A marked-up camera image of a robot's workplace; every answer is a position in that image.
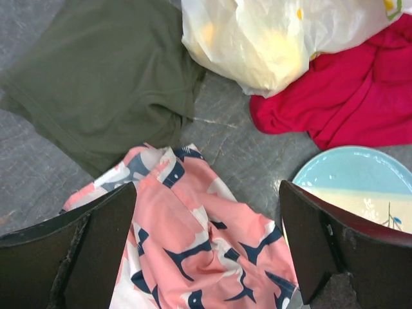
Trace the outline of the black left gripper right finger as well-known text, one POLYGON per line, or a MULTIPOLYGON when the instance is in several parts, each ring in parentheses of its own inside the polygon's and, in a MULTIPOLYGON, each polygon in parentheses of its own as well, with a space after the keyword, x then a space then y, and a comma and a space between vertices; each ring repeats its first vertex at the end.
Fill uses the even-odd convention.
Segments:
POLYGON ((304 304, 346 274, 361 308, 411 308, 411 235, 368 221, 292 182, 281 215, 304 304))

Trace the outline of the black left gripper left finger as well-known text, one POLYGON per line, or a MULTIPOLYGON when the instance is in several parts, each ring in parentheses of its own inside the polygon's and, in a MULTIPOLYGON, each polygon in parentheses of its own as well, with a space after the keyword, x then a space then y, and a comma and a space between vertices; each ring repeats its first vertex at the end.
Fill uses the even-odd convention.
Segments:
POLYGON ((135 202, 129 183, 1 236, 1 308, 108 308, 135 202))

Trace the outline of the white plastic bag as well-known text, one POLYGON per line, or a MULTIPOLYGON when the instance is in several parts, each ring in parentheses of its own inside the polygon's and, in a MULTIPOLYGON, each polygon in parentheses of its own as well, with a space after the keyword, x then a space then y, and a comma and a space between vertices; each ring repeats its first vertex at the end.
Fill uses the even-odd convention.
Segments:
POLYGON ((271 97, 322 53, 362 44, 411 13, 410 1, 182 1, 182 42, 201 66, 271 97))

